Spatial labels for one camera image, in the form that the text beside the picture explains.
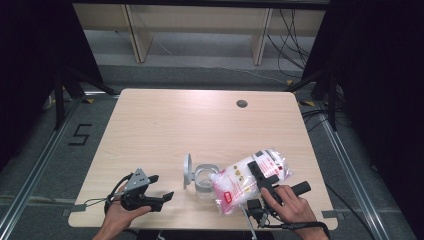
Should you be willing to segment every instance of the wooden table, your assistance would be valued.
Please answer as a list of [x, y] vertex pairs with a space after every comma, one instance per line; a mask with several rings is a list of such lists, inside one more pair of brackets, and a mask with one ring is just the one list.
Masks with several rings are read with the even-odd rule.
[[[239, 100], [247, 107], [237, 106]], [[241, 209], [220, 215], [213, 200], [196, 196], [194, 183], [183, 189], [183, 162], [190, 153], [193, 169], [203, 163], [223, 169], [266, 148], [280, 151], [294, 172], [285, 184], [310, 183], [312, 191], [302, 196], [318, 221], [335, 229], [337, 219], [322, 216], [333, 207], [299, 107], [294, 95], [284, 92], [122, 91], [76, 204], [106, 197], [122, 177], [141, 167], [148, 176], [159, 175], [146, 195], [175, 194], [161, 212], [137, 218], [131, 227], [247, 230]], [[72, 213], [69, 224], [99, 227], [103, 218], [103, 204], [97, 204]]]

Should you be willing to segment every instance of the gray floor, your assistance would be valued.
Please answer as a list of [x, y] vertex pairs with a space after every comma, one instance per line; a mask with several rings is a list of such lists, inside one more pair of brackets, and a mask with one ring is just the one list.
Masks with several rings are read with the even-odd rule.
[[[157, 34], [146, 62], [140, 65], [135, 62], [127, 33], [87, 31], [86, 34], [105, 83], [116, 90], [139, 87], [281, 91], [286, 88], [284, 83], [288, 79], [298, 80], [278, 71], [278, 54], [271, 44], [266, 45], [261, 66], [254, 66], [248, 36]], [[275, 36], [274, 39], [277, 42], [279, 37]], [[310, 50], [314, 39], [299, 38], [299, 41], [304, 49]], [[301, 63], [296, 53], [287, 53]], [[287, 61], [281, 61], [281, 68], [291, 75], [301, 75], [301, 69]], [[96, 91], [89, 85], [84, 85], [84, 88]], [[297, 91], [297, 99], [310, 100], [312, 88], [313, 84]], [[70, 227], [64, 214], [78, 195], [117, 101], [116, 98], [102, 95], [93, 98], [91, 104], [77, 103], [9, 239], [90, 239], [97, 231]], [[66, 104], [67, 110], [72, 109], [73, 102]], [[301, 106], [300, 109], [306, 112], [316, 107]], [[54, 134], [54, 117], [54, 108], [46, 109], [40, 115], [20, 154], [0, 173], [0, 215], [7, 212], [13, 197], [19, 194], [32, 167], [43, 154], [44, 146]], [[384, 182], [377, 172], [370, 169], [370, 159], [350, 127], [347, 115], [341, 112], [337, 113], [337, 117], [338, 135], [389, 238], [415, 239]], [[339, 157], [320, 121], [318, 116], [314, 116], [305, 125], [310, 130], [310, 139], [324, 180], [364, 218]], [[70, 146], [69, 143], [81, 141], [73, 137], [79, 124], [92, 124], [82, 129], [90, 137], [84, 146]], [[345, 204], [333, 193], [329, 192], [329, 195], [339, 217], [338, 228], [331, 231], [332, 239], [371, 239]], [[274, 237], [278, 240], [297, 239], [287, 231], [275, 231]], [[123, 233], [119, 239], [135, 239], [135, 236]]]

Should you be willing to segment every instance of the plastic bag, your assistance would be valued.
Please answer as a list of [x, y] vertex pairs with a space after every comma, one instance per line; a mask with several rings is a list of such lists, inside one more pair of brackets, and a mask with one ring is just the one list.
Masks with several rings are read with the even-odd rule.
[[252, 175], [248, 163], [256, 161], [265, 177], [276, 174], [283, 181], [292, 171], [287, 161], [274, 149], [266, 149], [247, 157], [218, 173], [211, 175], [215, 201], [221, 213], [230, 214], [239, 204], [259, 194], [256, 179]]

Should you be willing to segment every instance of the red label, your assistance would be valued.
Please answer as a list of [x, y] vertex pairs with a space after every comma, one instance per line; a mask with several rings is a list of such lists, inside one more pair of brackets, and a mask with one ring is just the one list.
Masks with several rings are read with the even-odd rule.
[[224, 193], [224, 197], [225, 197], [225, 201], [227, 203], [230, 203], [232, 201], [232, 199], [231, 199], [231, 193], [230, 192], [225, 192]]

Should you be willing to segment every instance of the human hand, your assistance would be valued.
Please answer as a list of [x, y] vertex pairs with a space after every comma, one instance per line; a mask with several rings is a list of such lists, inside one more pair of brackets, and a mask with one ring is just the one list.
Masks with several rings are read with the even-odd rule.
[[[122, 192], [125, 186], [119, 188], [118, 192]], [[122, 207], [120, 196], [115, 197], [114, 201], [107, 210], [105, 219], [99, 232], [94, 236], [93, 240], [109, 240], [114, 239], [127, 229], [131, 222], [139, 216], [142, 216], [152, 209], [150, 206], [144, 206], [132, 211], [128, 211]]]
[[[261, 189], [265, 201], [285, 223], [317, 221], [308, 201], [296, 196], [290, 186], [278, 186], [275, 188], [275, 192], [280, 196], [283, 205], [280, 205], [281, 203], [278, 203], [267, 189]], [[297, 229], [294, 232], [302, 239], [328, 239], [319, 227]]]

